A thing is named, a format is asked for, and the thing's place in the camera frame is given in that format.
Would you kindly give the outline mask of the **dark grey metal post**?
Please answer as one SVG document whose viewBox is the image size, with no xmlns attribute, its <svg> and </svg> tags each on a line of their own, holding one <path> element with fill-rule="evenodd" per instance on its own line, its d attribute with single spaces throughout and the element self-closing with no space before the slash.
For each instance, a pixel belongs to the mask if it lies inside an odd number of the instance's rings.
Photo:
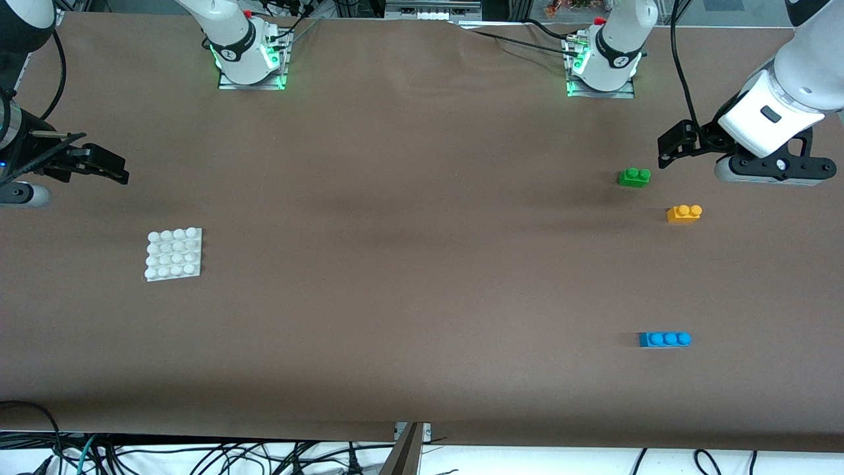
<svg viewBox="0 0 844 475">
<path fill-rule="evenodd" d="M 418 475 L 423 445 L 420 423 L 410 423 L 393 445 L 378 475 Z"/>
</svg>

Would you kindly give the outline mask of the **orange clutter item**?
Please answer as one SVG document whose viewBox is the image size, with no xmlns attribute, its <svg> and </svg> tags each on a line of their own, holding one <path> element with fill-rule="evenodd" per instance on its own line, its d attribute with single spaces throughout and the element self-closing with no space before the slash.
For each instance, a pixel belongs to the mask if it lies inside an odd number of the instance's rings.
<svg viewBox="0 0 844 475">
<path fill-rule="evenodd" d="M 543 12 L 547 18 L 555 18 L 561 11 L 573 13 L 590 9 L 593 3 L 593 0 L 547 0 Z"/>
</svg>

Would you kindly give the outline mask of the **blue three-stud block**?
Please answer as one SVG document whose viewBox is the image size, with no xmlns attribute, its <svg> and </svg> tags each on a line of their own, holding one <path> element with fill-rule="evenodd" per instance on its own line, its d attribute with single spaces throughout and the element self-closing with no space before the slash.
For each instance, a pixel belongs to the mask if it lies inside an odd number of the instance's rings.
<svg viewBox="0 0 844 475">
<path fill-rule="evenodd" d="M 692 342 L 688 332 L 642 332 L 638 334 L 640 348 L 687 348 Z"/>
</svg>

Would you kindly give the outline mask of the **white studded base plate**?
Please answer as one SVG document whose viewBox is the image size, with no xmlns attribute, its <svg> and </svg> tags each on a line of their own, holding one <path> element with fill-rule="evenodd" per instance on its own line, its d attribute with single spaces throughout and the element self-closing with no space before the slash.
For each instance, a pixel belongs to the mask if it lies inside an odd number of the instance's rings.
<svg viewBox="0 0 844 475">
<path fill-rule="evenodd" d="M 179 228 L 147 235 L 146 282 L 198 277 L 202 268 L 202 228 Z"/>
</svg>

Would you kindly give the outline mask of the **silver metal bracket plate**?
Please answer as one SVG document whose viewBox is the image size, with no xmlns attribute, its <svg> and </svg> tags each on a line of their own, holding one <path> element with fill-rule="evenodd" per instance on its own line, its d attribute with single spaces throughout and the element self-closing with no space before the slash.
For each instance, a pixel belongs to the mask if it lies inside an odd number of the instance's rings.
<svg viewBox="0 0 844 475">
<path fill-rule="evenodd" d="M 408 422 L 396 422 L 393 427 L 393 440 L 398 441 L 405 429 L 409 427 L 410 423 Z M 420 427 L 423 430 L 423 444 L 431 444 L 433 431 L 431 429 L 430 423 L 420 423 Z"/>
</svg>

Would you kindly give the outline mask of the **brown table cloth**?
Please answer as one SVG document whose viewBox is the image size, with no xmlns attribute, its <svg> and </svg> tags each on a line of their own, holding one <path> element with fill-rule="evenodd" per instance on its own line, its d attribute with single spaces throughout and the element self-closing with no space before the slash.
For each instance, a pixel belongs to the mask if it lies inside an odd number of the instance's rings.
<svg viewBox="0 0 844 475">
<path fill-rule="evenodd" d="M 602 164 L 566 166 L 551 52 L 302 29 L 286 90 L 223 91 L 187 15 L 65 16 L 50 123 L 131 179 L 36 175 L 48 206 L 0 208 L 0 399 L 73 431 L 844 451 L 838 118 L 815 187 L 659 170 L 686 108 L 658 30 L 633 100 L 582 98 Z M 200 276 L 146 282 L 147 235 L 179 228 Z M 671 331 L 690 346 L 640 348 Z"/>
</svg>

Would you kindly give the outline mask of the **white power strip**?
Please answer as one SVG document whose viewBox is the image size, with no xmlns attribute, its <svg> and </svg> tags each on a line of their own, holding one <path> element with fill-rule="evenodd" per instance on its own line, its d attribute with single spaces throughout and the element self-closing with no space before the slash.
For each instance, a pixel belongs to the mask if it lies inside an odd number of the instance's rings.
<svg viewBox="0 0 844 475">
<path fill-rule="evenodd" d="M 459 22 L 482 19 L 481 0 L 384 0 L 385 19 L 433 19 Z"/>
</svg>

